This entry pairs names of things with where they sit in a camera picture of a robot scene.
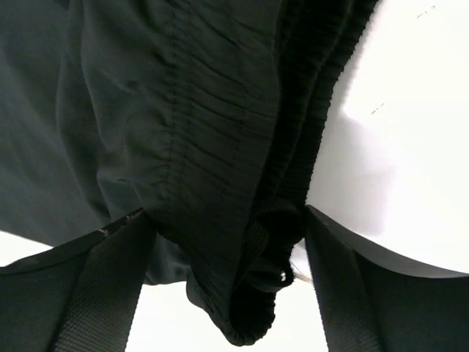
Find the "black nylon fabric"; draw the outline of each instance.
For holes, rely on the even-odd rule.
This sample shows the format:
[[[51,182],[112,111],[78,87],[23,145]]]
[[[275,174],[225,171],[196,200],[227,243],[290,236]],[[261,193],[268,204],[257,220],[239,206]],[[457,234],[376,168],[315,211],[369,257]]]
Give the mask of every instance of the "black nylon fabric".
[[[160,230],[147,283],[187,279],[228,341],[253,344],[283,287],[259,276],[288,273],[303,236],[278,190],[353,4],[7,2],[0,228],[57,245],[143,207]]]
[[[388,270],[364,257],[374,254],[365,246],[359,246],[362,255],[349,245],[360,235],[313,207],[306,209],[306,221],[306,250],[330,352],[468,349],[469,274],[443,277],[431,265],[416,271],[427,277]],[[394,255],[400,271],[416,267],[381,248],[382,256]]]
[[[378,0],[354,0],[337,44],[317,73],[295,153],[278,189],[280,197],[290,199],[296,205],[305,205],[334,86],[352,56],[377,2]]]
[[[155,234],[139,211],[0,268],[0,351],[124,352]]]

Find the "white surface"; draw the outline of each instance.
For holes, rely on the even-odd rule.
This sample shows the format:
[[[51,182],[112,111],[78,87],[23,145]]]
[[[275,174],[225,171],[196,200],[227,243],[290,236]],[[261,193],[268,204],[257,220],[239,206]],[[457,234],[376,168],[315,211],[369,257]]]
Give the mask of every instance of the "white surface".
[[[383,1],[335,90],[308,202],[469,273],[469,2]]]

